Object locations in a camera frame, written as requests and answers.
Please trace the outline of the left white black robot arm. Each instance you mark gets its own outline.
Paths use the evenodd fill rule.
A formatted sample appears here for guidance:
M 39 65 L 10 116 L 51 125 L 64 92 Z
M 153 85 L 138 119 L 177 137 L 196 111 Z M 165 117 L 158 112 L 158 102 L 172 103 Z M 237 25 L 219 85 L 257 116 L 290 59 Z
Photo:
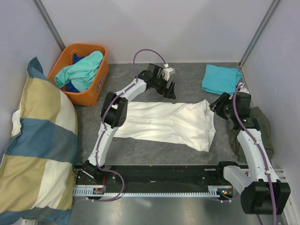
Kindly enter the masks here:
M 150 63 L 146 70 L 140 72 L 133 81 L 118 92 L 108 92 L 101 111 L 101 125 L 97 142 L 88 160 L 78 171 L 77 185 L 94 185 L 103 181 L 103 167 L 106 155 L 117 130 L 125 123 L 128 103 L 148 89 L 155 89 L 164 98 L 176 99 L 174 82 L 169 82 L 175 69 L 164 64 L 163 67 Z

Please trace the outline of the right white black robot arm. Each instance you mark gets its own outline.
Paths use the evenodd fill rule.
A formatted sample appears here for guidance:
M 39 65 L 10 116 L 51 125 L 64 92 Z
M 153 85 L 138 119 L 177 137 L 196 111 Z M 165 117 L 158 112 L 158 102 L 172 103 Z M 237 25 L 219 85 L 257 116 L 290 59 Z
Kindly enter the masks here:
M 238 131 L 237 141 L 243 149 L 248 172 L 236 163 L 221 162 L 215 172 L 219 184 L 230 182 L 240 194 L 246 214 L 280 215 L 291 193 L 287 182 L 282 182 L 273 169 L 262 142 L 257 119 L 250 116 L 251 95 L 238 91 L 235 96 L 224 92 L 210 109 L 219 117 L 229 120 Z

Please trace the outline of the white t shirt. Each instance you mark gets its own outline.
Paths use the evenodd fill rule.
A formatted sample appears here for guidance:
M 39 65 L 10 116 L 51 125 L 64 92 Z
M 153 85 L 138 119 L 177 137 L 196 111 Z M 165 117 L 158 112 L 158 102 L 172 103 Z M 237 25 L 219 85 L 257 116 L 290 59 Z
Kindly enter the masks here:
M 199 152 L 209 152 L 216 130 L 209 102 L 130 102 L 125 123 L 115 133 L 133 138 L 185 144 Z

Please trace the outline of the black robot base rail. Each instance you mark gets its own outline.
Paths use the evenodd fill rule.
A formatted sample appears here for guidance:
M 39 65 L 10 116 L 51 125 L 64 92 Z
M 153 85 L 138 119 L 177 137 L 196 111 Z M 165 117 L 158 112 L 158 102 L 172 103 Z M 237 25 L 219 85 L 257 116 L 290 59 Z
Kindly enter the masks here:
M 94 185 L 109 192 L 204 192 L 207 186 L 231 186 L 221 173 L 223 165 L 113 165 L 104 173 L 103 181 Z

